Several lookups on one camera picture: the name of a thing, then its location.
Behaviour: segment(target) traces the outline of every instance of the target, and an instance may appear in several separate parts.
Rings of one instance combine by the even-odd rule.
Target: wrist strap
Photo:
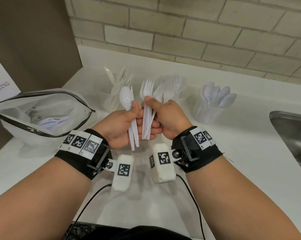
[[[172,141],[172,149],[181,152],[181,159],[175,164],[188,173],[202,168],[222,155],[209,133],[197,126],[192,126],[176,136]]]
[[[108,142],[92,129],[72,130],[59,149],[55,156],[73,166],[89,179],[93,179],[104,170],[103,168],[108,162],[107,158],[112,159]]]

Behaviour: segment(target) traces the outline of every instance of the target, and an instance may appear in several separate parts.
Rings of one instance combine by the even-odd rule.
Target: left hand
[[[114,111],[94,125],[92,129],[100,133],[107,140],[110,149],[119,149],[130,144],[128,129],[134,119],[137,122],[138,139],[142,141],[143,113],[144,110],[139,108],[136,101],[133,101],[131,110]],[[162,132],[163,130],[160,128],[159,122],[153,121],[150,130],[150,140],[155,139],[156,134],[161,134]]]

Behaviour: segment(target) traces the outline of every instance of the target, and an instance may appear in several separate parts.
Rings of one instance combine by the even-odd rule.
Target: black cable
[[[111,187],[111,184],[107,184],[107,185],[105,185],[105,186],[103,186],[103,187],[101,187],[91,198],[90,198],[90,200],[87,202],[87,204],[84,206],[84,208],[82,209],[82,211],[80,212],[80,214],[78,215],[78,217],[77,217],[77,219],[76,219],[76,221],[74,222],[74,224],[72,225],[72,227],[70,228],[70,230],[68,231],[68,234],[66,235],[66,237],[65,237],[65,240],[67,239],[67,237],[68,237],[68,235],[69,235],[69,233],[72,231],[72,229],[74,228],[74,226],[75,226],[75,224],[77,223],[77,221],[78,221],[78,219],[80,218],[80,216],[82,215],[82,213],[84,212],[84,210],[86,209],[86,207],[88,206],[88,204],[92,201],[92,199],[102,190],[102,189],[104,189],[104,188],[106,188],[106,187]]]
[[[190,189],[188,188],[188,185],[186,184],[185,180],[180,175],[178,175],[178,174],[176,174],[176,176],[179,177],[184,182],[184,184],[185,184],[185,186],[186,186],[186,188],[187,188],[190,196],[192,197],[192,199],[193,199],[193,201],[194,201],[194,203],[195,203],[195,205],[197,207],[198,214],[199,214],[200,228],[202,229],[203,238],[204,238],[204,240],[206,240],[205,239],[205,235],[204,235],[204,231],[203,231],[202,216],[200,215],[200,210],[199,210],[199,207],[198,207],[198,205],[197,205],[197,203],[195,201],[195,198],[193,197],[193,195],[192,195]]]

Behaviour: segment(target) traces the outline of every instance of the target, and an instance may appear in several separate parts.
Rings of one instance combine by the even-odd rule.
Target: backsplash
[[[76,43],[301,85],[301,0],[65,0]]]

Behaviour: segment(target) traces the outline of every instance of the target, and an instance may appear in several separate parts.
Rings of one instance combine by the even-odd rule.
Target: brown wall
[[[22,92],[63,86],[82,67],[64,0],[0,0],[0,62]]]

